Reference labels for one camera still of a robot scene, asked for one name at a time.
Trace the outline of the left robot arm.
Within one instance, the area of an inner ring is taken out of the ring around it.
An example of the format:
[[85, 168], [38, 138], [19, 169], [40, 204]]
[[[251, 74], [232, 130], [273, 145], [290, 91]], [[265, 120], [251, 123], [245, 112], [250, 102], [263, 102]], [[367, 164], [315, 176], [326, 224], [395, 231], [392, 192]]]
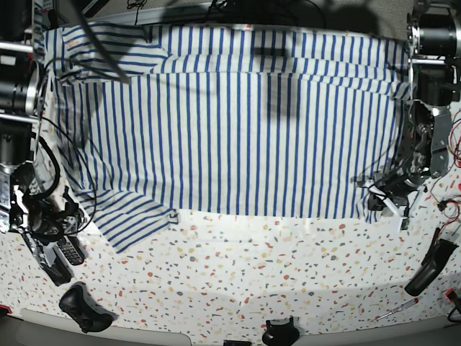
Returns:
[[400, 230], [429, 178], [449, 171], [450, 105], [460, 100], [460, 2], [415, 1], [408, 15], [407, 148], [397, 167], [361, 182], [370, 211], [392, 213]]

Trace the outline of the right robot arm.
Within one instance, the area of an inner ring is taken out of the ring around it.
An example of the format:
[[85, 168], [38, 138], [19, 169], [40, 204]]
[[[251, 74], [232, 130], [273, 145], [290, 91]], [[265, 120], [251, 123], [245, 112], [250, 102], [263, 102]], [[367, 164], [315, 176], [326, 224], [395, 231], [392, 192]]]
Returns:
[[87, 223], [45, 133], [48, 12], [44, 1], [1, 2], [1, 232], [42, 244], [76, 236]]

